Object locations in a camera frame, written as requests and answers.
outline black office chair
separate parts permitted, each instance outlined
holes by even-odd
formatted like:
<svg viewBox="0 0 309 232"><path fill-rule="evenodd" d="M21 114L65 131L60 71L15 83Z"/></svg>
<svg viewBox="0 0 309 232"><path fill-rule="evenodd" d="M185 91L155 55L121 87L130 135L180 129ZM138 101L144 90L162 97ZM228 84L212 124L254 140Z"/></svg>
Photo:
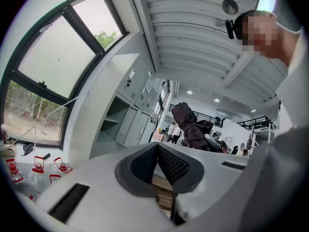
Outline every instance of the black office chair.
<svg viewBox="0 0 309 232"><path fill-rule="evenodd" d="M233 149L231 155L236 155L237 151L238 151L238 146L234 146L234 149Z"/></svg>

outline tree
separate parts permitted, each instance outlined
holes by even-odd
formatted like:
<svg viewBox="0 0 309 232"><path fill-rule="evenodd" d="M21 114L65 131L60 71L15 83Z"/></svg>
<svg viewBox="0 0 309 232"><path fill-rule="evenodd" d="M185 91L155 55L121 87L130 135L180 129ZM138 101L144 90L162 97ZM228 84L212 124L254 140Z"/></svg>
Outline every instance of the tree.
<svg viewBox="0 0 309 232"><path fill-rule="evenodd" d="M105 31L101 31L100 34L95 34L95 38L97 41L103 46L105 49L115 38L116 31L112 32L111 35L108 35Z"/></svg>

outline clear plastic bottle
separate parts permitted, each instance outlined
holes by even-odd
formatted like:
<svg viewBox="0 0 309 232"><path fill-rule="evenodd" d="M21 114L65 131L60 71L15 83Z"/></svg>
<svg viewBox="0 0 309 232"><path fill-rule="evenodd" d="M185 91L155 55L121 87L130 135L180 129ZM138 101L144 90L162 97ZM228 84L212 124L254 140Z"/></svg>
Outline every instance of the clear plastic bottle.
<svg viewBox="0 0 309 232"><path fill-rule="evenodd" d="M20 169L17 168L14 159L7 160L7 163L10 169L11 180L14 182L14 190L24 194L31 200L35 200L36 194L33 187L24 180L22 173Z"/></svg>
<svg viewBox="0 0 309 232"><path fill-rule="evenodd" d="M49 167L52 174L64 176L73 170L72 168L67 167L60 157L56 158L54 163L55 164L51 164Z"/></svg>
<svg viewBox="0 0 309 232"><path fill-rule="evenodd" d="M28 179L38 193L42 193L50 185L49 173L44 171L40 162L35 163L35 168L29 172Z"/></svg>

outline black vent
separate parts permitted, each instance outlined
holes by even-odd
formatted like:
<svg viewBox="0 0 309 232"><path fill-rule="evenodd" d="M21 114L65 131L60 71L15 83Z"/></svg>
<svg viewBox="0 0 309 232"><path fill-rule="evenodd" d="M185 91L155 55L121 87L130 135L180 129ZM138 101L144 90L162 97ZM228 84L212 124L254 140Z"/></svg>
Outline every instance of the black vent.
<svg viewBox="0 0 309 232"><path fill-rule="evenodd" d="M120 133L120 134L118 135L118 142L124 143L125 140L126 140L126 135Z"/></svg>
<svg viewBox="0 0 309 232"><path fill-rule="evenodd" d="M134 100L135 96L136 96L136 94L135 94L134 92L132 92L130 98L131 98L132 100Z"/></svg>

